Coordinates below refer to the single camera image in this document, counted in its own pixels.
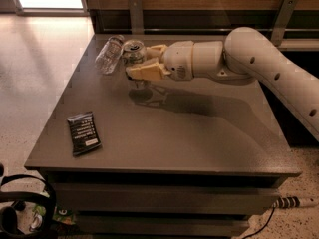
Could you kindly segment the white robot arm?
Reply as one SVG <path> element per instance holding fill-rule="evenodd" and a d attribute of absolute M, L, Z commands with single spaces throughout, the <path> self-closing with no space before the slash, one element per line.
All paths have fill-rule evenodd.
<path fill-rule="evenodd" d="M 135 81 L 207 78 L 228 85 L 258 80 L 319 139 L 319 79 L 286 58 L 255 29 L 232 30 L 223 41 L 179 41 L 147 48 L 147 59 L 126 67 Z"/>

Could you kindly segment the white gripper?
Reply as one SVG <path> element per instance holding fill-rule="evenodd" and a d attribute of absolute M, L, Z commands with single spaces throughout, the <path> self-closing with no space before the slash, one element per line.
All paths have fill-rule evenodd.
<path fill-rule="evenodd" d="M 127 75 L 133 80 L 160 81 L 170 76 L 175 81 L 193 79 L 192 50 L 193 41 L 176 42 L 147 47 L 147 58 L 141 64 L 126 67 Z"/>

